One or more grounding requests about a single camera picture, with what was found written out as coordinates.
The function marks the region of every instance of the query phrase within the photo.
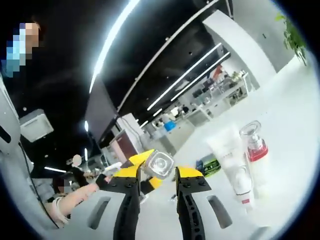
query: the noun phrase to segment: green leaves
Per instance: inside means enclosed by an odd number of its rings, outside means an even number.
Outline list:
[[[285,48],[288,49],[288,47],[290,47],[294,51],[295,55],[303,61],[304,65],[307,65],[305,53],[306,43],[297,28],[286,16],[283,16],[280,13],[277,14],[275,20],[284,20],[286,29],[283,32],[283,45]]]

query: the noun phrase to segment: cable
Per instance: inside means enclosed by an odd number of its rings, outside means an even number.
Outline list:
[[[143,143],[142,143],[142,140],[141,140],[139,133],[129,124],[129,122],[124,117],[119,115],[119,118],[121,118],[123,121],[125,121],[126,124],[129,126],[129,128],[131,128],[136,133],[136,135],[134,133],[133,133],[133,135],[138,140],[138,142],[140,142],[142,149],[146,150]]]
[[[39,195],[38,190],[37,190],[37,188],[36,188],[36,185],[35,185],[35,183],[34,183],[34,181],[33,181],[32,177],[31,177],[31,173],[30,173],[30,169],[29,169],[29,165],[28,165],[28,160],[27,160],[27,155],[26,155],[26,152],[25,152],[24,148],[22,147],[21,142],[19,142],[19,147],[20,147],[20,148],[21,148],[21,150],[22,150],[23,157],[24,157],[24,161],[25,161],[25,164],[26,164],[26,169],[27,169],[27,171],[28,171],[28,174],[29,174],[29,177],[30,177],[31,183],[32,183],[33,188],[34,188],[34,191],[35,191],[35,194],[37,195],[38,200],[39,200],[40,204],[42,205],[42,207],[43,207],[43,209],[44,209],[44,211],[45,211],[46,215],[50,218],[50,220],[53,222],[53,224],[54,224],[54,225],[56,226],[56,228],[58,229],[58,228],[59,228],[59,227],[58,227],[58,225],[55,223],[55,221],[54,221],[54,220],[52,219],[52,217],[49,215],[49,213],[48,213],[48,211],[47,211],[47,209],[46,209],[46,207],[45,207],[44,203],[41,201],[41,198],[40,198],[40,195]]]

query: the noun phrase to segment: blue container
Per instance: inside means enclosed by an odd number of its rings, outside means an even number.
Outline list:
[[[164,124],[164,128],[167,132],[171,131],[172,129],[174,129],[176,127],[176,124],[173,121],[169,121],[167,123]]]

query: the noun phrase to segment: computer screen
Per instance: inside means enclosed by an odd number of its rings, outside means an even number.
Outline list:
[[[97,78],[89,96],[84,119],[97,143],[111,130],[117,120],[117,110],[104,83]]]

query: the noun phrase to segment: white table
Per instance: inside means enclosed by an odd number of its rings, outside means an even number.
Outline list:
[[[283,227],[290,224],[303,207],[318,174],[319,103],[319,86],[313,70],[293,58],[268,84],[198,127],[174,156],[176,165],[194,168],[196,160],[211,153],[206,138],[220,128],[229,124],[240,128],[253,120],[260,121],[260,135],[269,146],[271,191],[268,199],[256,201],[255,210],[246,218],[258,226],[270,226],[271,233],[284,231]],[[169,202],[175,192],[175,183],[170,179],[151,192],[141,205],[138,239],[151,236],[153,239],[182,239],[176,206]],[[223,195],[227,211],[239,211],[229,207],[236,200],[223,170],[207,181],[217,196]],[[146,230],[143,226],[148,224],[151,214],[155,226],[148,226]],[[224,239],[224,236],[217,236],[217,239]]]

